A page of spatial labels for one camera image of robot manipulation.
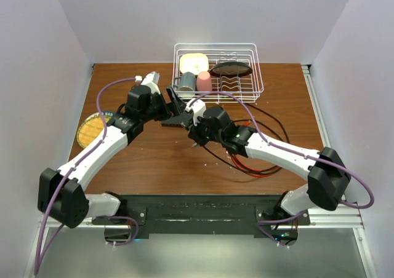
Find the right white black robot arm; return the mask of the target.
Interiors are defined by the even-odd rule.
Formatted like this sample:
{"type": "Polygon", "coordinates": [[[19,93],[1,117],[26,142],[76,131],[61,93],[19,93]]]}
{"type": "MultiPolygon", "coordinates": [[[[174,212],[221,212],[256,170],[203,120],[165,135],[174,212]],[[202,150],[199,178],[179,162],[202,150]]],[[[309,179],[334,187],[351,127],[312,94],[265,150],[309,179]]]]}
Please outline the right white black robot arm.
{"type": "Polygon", "coordinates": [[[236,125],[219,106],[206,108],[198,100],[185,108],[181,125],[200,146],[214,141],[230,154],[267,161],[303,178],[306,184],[284,193],[274,209],[275,219],[281,224],[289,224],[298,213],[312,207],[334,211],[350,182],[335,150],[303,149],[261,137],[253,127],[236,125]]]}

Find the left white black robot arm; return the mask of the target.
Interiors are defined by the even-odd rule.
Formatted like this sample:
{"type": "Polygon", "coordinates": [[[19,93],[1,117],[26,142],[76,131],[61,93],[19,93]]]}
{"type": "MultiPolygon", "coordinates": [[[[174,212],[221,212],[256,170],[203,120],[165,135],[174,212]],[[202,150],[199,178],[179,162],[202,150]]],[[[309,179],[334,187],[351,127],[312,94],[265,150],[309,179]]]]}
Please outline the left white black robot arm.
{"type": "Polygon", "coordinates": [[[75,228],[85,218],[106,216],[121,224],[127,218],[126,204],[114,193],[90,194],[85,190],[98,171],[143,131],[149,121],[164,121],[181,115],[186,104],[175,92],[166,89],[166,102],[154,85],[136,85],[127,101],[104,124],[98,137],[71,161],[58,169],[45,169],[39,177],[38,209],[45,218],[53,218],[75,228]]]}

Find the black network switch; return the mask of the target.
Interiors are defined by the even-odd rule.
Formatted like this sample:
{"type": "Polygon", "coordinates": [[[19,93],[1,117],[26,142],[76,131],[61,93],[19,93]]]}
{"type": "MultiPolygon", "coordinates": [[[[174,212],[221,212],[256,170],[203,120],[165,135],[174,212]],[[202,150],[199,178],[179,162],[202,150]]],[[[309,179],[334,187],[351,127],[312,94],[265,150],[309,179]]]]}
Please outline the black network switch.
{"type": "Polygon", "coordinates": [[[174,116],[161,122],[162,127],[187,127],[190,117],[188,114],[183,113],[179,116],[174,116]]]}

